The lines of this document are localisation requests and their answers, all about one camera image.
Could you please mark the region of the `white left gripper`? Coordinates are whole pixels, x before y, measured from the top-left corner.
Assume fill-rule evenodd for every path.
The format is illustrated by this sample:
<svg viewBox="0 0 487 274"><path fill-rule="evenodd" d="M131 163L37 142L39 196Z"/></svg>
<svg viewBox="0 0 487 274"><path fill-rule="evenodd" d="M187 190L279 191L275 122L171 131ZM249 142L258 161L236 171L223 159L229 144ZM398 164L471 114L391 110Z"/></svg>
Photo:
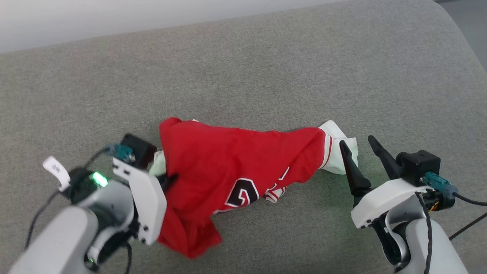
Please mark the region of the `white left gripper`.
<svg viewBox="0 0 487 274"><path fill-rule="evenodd" d="M117 158L113 159L113 166L114 174L129 183L140 224L138 239L145 245L152 245L160 235L167 209L164 191L177 181L178 174L162 174L160 184L155 176Z"/></svg>

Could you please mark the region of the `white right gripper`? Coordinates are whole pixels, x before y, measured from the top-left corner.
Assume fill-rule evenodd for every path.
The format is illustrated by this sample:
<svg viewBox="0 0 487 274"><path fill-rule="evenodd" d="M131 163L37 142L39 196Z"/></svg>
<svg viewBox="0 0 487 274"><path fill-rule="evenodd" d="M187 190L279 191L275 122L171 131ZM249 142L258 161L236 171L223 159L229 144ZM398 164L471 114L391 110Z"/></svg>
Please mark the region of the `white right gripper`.
<svg viewBox="0 0 487 274"><path fill-rule="evenodd" d="M358 205L351 210L352 221L358 229L367 226L369 220L374 221L415 193L424 193L431 189L427 185L414 186L400 178L401 166L396 163L395 158L373 135L368 136L368 142L390 179L374 190L372 190L370 181L360 172L358 165L353 160L353 153L346 142L342 140L339 143L351 195L363 196Z"/></svg>

